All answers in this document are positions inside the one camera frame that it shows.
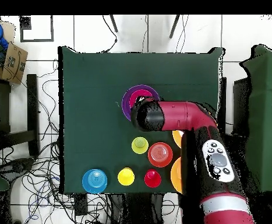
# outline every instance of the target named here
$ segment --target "green table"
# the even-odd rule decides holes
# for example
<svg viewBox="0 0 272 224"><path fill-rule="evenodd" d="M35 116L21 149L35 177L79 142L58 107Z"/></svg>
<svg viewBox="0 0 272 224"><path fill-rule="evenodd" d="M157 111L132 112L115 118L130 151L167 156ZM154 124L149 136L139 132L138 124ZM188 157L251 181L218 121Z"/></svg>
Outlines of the green table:
<svg viewBox="0 0 272 224"><path fill-rule="evenodd" d="M171 184L173 162L180 157L172 132L140 132L124 116L122 97L132 86L153 87L164 100L206 102L217 108L218 59L222 48L208 54L81 54L67 47L59 49L63 71L64 193L85 193L82 177L89 169L101 169L108 177L105 193L176 192ZM147 152L132 151L135 137L149 145L166 142L174 156L165 168L150 164ZM130 167L135 181L123 186L117 175ZM148 169L162 177L157 188L144 183Z"/></svg>

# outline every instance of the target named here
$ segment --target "control button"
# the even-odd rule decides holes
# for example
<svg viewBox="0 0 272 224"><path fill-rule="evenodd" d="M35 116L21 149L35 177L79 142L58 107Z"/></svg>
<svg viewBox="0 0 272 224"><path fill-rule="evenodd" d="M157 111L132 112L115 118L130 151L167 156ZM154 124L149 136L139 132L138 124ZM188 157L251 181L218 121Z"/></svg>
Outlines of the control button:
<svg viewBox="0 0 272 224"><path fill-rule="evenodd" d="M209 162L216 167L224 167L227 165L226 157L219 153L212 154L209 158Z"/></svg>
<svg viewBox="0 0 272 224"><path fill-rule="evenodd" d="M216 173L216 174L218 174L218 173L221 172L221 169L219 169L218 167L215 167L215 168L213 169L213 172Z"/></svg>
<svg viewBox="0 0 272 224"><path fill-rule="evenodd" d="M230 174L229 169L224 168L222 171L223 171L225 174Z"/></svg>

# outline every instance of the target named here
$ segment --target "yellow cup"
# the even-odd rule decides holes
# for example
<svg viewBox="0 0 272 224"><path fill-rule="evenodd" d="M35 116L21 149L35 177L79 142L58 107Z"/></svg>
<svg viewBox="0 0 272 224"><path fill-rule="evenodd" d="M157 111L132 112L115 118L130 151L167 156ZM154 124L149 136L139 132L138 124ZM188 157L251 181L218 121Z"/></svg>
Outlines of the yellow cup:
<svg viewBox="0 0 272 224"><path fill-rule="evenodd" d="M125 167L118 173L118 181L123 186L129 186L133 184L134 180L135 175L133 174L132 169L130 169L129 167Z"/></svg>
<svg viewBox="0 0 272 224"><path fill-rule="evenodd" d="M135 138L132 142L132 150L137 154L145 153L148 150L148 141L141 136Z"/></svg>

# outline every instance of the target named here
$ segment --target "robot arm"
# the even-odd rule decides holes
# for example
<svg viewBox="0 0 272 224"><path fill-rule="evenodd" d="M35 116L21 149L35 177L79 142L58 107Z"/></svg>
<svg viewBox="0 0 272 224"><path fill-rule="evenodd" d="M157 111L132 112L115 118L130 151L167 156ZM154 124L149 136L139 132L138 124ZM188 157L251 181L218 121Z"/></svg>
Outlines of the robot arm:
<svg viewBox="0 0 272 224"><path fill-rule="evenodd" d="M254 224L241 182L216 122L204 108L188 101L138 99L132 109L131 119L133 125L142 131L194 132L196 173L204 224ZM187 166L187 159L182 154L183 151L182 166Z"/></svg>

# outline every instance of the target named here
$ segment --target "chair leg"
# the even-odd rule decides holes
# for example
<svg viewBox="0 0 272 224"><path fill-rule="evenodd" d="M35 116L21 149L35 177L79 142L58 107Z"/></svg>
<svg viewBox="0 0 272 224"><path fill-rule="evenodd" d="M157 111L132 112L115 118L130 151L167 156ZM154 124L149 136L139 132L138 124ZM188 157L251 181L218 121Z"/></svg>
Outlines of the chair leg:
<svg viewBox="0 0 272 224"><path fill-rule="evenodd" d="M112 21L112 24L113 24L114 30L115 30L115 32L117 33L117 32L118 32L118 29L117 29L117 26L116 26L116 23L115 23L115 20L114 20L113 15L110 15L110 18L111 18L111 21Z"/></svg>
<svg viewBox="0 0 272 224"><path fill-rule="evenodd" d="M176 15L176 17L175 17L175 20L174 20L174 23L173 23L173 26L172 26L172 29L171 29L171 33L170 33L170 38L173 37L176 25L177 25L178 20L179 20L179 17L180 17L180 15Z"/></svg>

